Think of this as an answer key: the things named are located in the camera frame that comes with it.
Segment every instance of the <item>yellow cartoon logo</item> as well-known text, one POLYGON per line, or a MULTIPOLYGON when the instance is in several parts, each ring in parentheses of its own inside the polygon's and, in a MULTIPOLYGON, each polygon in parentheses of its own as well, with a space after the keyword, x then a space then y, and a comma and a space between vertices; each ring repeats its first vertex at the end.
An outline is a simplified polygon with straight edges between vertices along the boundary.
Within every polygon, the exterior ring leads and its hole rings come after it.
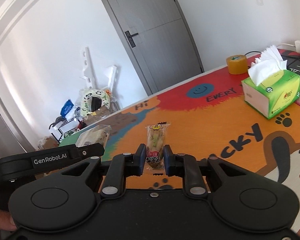
POLYGON ((151 125, 150 129, 154 130, 154 131, 159 131, 159 129, 163 129, 161 124, 156 124, 156 125, 151 125))

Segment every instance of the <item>hand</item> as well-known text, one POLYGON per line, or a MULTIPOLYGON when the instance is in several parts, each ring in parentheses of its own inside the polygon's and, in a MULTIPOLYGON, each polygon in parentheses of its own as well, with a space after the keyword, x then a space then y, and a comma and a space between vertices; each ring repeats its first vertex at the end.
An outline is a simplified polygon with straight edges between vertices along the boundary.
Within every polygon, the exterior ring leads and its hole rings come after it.
POLYGON ((0 210, 0 229, 15 231, 17 229, 9 212, 0 210))

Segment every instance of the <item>tape roll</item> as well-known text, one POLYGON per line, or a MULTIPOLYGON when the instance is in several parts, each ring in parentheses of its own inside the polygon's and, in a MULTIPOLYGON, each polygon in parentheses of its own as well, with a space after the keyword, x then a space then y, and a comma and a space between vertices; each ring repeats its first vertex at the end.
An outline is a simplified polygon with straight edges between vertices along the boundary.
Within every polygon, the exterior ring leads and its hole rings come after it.
POLYGON ((240 75, 248 71, 248 60, 245 55, 234 55, 227 58, 228 71, 232 75, 240 75))

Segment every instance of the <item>door handle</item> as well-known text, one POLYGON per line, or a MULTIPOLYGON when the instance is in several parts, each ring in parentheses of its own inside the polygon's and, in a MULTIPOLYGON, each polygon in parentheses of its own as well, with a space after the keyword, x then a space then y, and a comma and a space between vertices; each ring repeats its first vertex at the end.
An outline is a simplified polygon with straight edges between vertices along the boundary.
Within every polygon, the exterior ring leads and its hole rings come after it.
POLYGON ((132 37, 134 37, 134 36, 136 36, 136 35, 139 35, 139 33, 133 33, 133 34, 130 34, 129 31, 126 31, 125 34, 126 34, 126 36, 127 36, 127 38, 128 38, 128 41, 130 42, 131 47, 134 48, 134 47, 136 46, 136 44, 134 43, 132 37))

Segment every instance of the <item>green tissue package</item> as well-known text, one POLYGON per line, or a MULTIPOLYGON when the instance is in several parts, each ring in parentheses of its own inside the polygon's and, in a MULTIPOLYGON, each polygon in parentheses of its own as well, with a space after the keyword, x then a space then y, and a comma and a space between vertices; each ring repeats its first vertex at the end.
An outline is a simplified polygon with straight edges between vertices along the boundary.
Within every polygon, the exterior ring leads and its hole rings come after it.
POLYGON ((300 76, 280 70, 256 86, 250 77, 242 80, 244 100, 267 119, 279 114, 300 96, 300 76))

